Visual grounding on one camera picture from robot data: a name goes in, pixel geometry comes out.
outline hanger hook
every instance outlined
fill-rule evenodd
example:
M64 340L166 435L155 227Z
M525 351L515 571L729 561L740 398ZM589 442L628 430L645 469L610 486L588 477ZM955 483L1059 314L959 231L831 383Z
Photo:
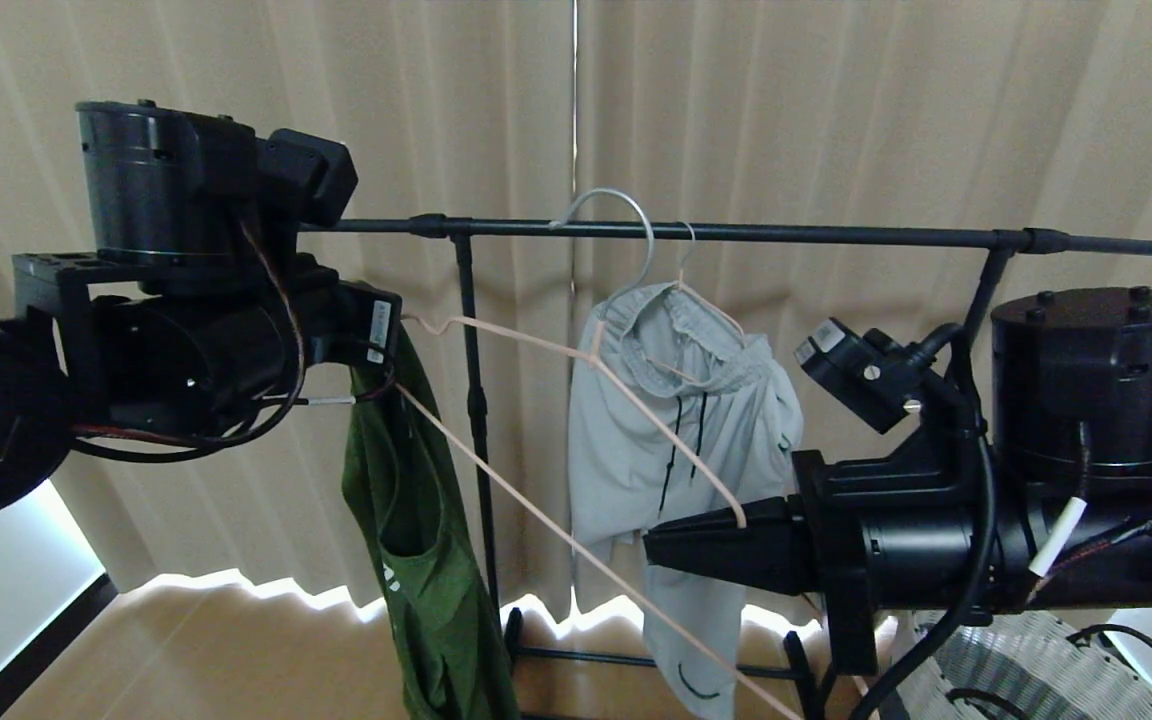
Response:
M687 251L682 253L682 260L679 260L679 283L682 285L682 272L684 272L687 260L691 259L691 252L696 249L696 228L691 227L687 220L679 220L679 222L685 225L687 232L691 233L691 242L687 243Z
M550 229L561 228L563 225L569 223L573 220L573 215L575 215L576 211L579 210L579 206L584 205L585 200L589 200L590 197L594 197L596 195L611 195L612 197L617 197L621 200L628 202L628 204L630 204L630 209L634 209L635 213L639 215L639 220L643 222L643 232L646 234L647 238L647 258L643 262L643 268L639 270L639 276L635 278L634 282L622 287L621 290L614 291L612 296L607 298L607 305L611 305L612 302L617 300L617 297L626 295L627 291L634 290L635 287L643 283L644 279L649 276L649 268L652 266L652 258L655 256L655 232L652 229L652 220L649 220L649 214L644 213L641 205L637 204L632 197L626 195L626 192L616 190L616 188L613 187L596 187L591 188L591 190L582 192L579 197L576 197L576 200L573 200L571 205L567 206L567 211L561 218L550 222Z

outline clothes rack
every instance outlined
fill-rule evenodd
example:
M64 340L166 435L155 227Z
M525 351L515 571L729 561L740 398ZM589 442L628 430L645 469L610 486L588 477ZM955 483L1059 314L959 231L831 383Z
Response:
M653 223L653 233L662 240L705 240L722 242L808 243L809 245L861 247L963 247L988 250L980 273L977 291L964 321L969 342L973 340L988 311L993 291L1005 273L1007 262L1016 253L1052 252L1112 252L1152 256L1152 241L1113 237L1071 236L1052 229L1026 228L1023 232L972 232L972 229L937 228L859 228L814 227L813 225L755 225L755 223ZM408 219L343 219L332 227L303 225L302 232L402 233L429 238L450 240L456 249L456 265L461 290L461 313L476 318L473 287L473 236L506 237L599 237L641 238L641 223L570 222L550 227L550 220L502 220L448 218L442 214L416 215ZM483 370L477 328L465 326L465 356L468 372L467 412L473 450L488 460L488 399L483 388ZM497 579L495 521L492 509L492 483L483 469L477 469L477 495L483 528L483 550L488 596L500 607ZM647 657L614 655L614 653L552 650L531 647L522 643L521 611L511 611L503 627L503 644L509 661L518 657L544 660L577 660L637 667L654 667ZM826 702L838 675L832 666L824 672L823 682L814 682L812 667L801 637L791 630L782 641L788 667L745 666L738 668L751 679L782 679L795 683L805 720L824 720ZM548 720L550 715L522 714L526 719Z

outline light under curtain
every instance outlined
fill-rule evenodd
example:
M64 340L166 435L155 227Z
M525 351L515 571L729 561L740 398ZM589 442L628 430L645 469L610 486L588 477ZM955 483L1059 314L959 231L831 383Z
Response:
M361 177L349 217L556 217L575 169L577 191L621 188L658 222L1040 225L1152 240L1152 0L576 9L574 47L566 1L0 3L0 316L12 310L12 252L91 247L73 114L88 97L152 97L259 132L342 141ZM612 202L582 215L628 219ZM416 313L460 313L448 242L302 243L346 278L402 293ZM677 273L684 247L662 245L649 282ZM570 344L644 251L476 238L479 313ZM805 446L839 460L897 438L873 437L819 392L794 347L827 314L899 340L958 319L982 262L969 250L700 243L687 282L768 334L803 401ZM1152 285L1152 260L1021 258L998 300L1087 285ZM445 419L468 438L460 334L412 336ZM490 460L566 523L567 359L482 344ZM319 367L306 393L343 387L343 372ZM168 468L74 456L55 484L120 588L237 567L311 593L346 584L364 605L374 581L339 495L346 425L339 407L297 410L241 450ZM476 536L473 471L458 462ZM503 600L535 592L564 617L570 551L495 498ZM634 577L635 556L620 553L614 568ZM584 609L616 594L582 579Z

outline brown floor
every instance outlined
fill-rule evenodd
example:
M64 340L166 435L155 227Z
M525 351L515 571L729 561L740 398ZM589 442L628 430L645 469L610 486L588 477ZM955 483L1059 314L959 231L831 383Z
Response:
M561 641L539 616L525 642L547 647L643 653L635 626L613 619ZM823 638L809 638L809 652ZM6 714L36 719L357 719L406 717L385 615L366 623L347 602L312 609L302 597L256 597L247 588L152 588L119 597ZM785 665L780 638L745 626L741 661ZM623 720L687 717L655 669L522 659L522 708ZM793 684L760 680L797 707ZM838 683L829 717L855 703ZM774 712L740 689L736 717Z

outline white label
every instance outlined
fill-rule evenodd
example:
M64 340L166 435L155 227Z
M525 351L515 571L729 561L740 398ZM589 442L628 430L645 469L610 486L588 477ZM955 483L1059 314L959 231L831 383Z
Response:
M393 304L385 300L378 300L371 306L371 333L367 334L367 342L379 344L385 348L389 347L391 306L393 306ZM369 350L367 361L369 363L379 365L385 362L385 356L376 350Z
M820 323L819 327L812 333L812 340L817 341L820 353L833 350L833 347L842 342L842 338L847 338L846 333L833 320Z
M797 347L797 350L794 351L794 358L799 362L799 365L803 365L806 361L812 359L813 355L814 346L810 340L804 340L803 343Z

